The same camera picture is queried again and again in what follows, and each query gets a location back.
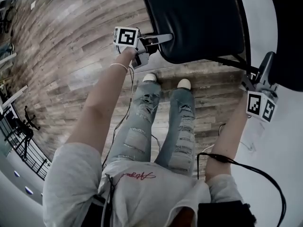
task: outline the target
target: white t-shirt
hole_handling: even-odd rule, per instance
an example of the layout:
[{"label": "white t-shirt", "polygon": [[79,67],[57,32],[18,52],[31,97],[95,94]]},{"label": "white t-shirt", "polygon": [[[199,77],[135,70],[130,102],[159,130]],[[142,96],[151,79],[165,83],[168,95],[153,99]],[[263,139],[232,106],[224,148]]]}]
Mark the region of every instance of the white t-shirt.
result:
[{"label": "white t-shirt", "polygon": [[107,196],[106,174],[116,185],[111,216],[115,227],[169,226],[183,207],[194,211],[192,226],[196,226],[199,203],[242,201],[230,175],[214,177],[207,185],[156,163],[125,160],[109,164],[102,173],[99,152],[72,143],[56,151],[45,180],[46,226],[80,227],[99,186],[101,193],[105,191],[102,196]]}]

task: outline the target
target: black waist bag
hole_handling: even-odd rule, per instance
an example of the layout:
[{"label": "black waist bag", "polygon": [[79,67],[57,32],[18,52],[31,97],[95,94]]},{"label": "black waist bag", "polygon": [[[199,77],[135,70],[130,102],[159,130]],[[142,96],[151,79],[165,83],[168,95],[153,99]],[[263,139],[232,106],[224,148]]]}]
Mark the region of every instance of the black waist bag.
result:
[{"label": "black waist bag", "polygon": [[[105,199],[94,196],[99,203],[92,203],[81,227],[100,227]],[[104,227],[110,226],[111,206],[107,205]],[[254,227],[256,218],[251,214],[248,204],[241,201],[223,203],[200,203],[198,209],[198,226],[200,227]]]}]

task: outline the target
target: t-shirt sleeve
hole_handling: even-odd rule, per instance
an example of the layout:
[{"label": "t-shirt sleeve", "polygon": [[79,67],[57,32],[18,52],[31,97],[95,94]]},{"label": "t-shirt sleeve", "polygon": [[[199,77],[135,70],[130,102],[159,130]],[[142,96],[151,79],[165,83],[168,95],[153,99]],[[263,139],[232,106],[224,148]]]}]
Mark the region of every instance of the t-shirt sleeve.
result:
[{"label": "t-shirt sleeve", "polygon": [[212,202],[232,202],[243,199],[238,191],[234,178],[231,175],[222,174],[213,177],[207,182]]},{"label": "t-shirt sleeve", "polygon": [[80,226],[98,193],[102,164],[100,153],[81,143],[56,150],[43,188],[45,225]]}]

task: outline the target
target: black metal fence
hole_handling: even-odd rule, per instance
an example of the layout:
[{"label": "black metal fence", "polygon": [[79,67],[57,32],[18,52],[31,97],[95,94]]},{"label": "black metal fence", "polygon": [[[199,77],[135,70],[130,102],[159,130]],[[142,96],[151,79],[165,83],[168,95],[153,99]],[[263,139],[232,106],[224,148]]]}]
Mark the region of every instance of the black metal fence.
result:
[{"label": "black metal fence", "polygon": [[[3,114],[3,118],[0,121],[0,130],[5,137],[5,140],[10,144],[12,149],[19,155],[22,159],[25,150],[25,135],[23,133],[17,133],[8,122],[6,115],[10,113],[10,110],[7,110]],[[32,169],[42,180],[45,179],[46,174],[49,169],[47,159],[45,156],[42,156],[35,147],[33,140],[30,140],[27,147],[27,159],[23,160],[24,163]]]}]

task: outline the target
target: chair seat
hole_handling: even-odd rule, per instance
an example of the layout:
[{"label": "chair seat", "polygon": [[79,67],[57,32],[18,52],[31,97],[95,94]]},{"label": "chair seat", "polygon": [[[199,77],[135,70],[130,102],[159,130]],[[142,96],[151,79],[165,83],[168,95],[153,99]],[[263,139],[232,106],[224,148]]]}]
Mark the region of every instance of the chair seat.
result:
[{"label": "chair seat", "polygon": [[145,0],[154,32],[172,33],[160,44],[167,61],[179,64],[239,54],[244,37],[236,0]]}]

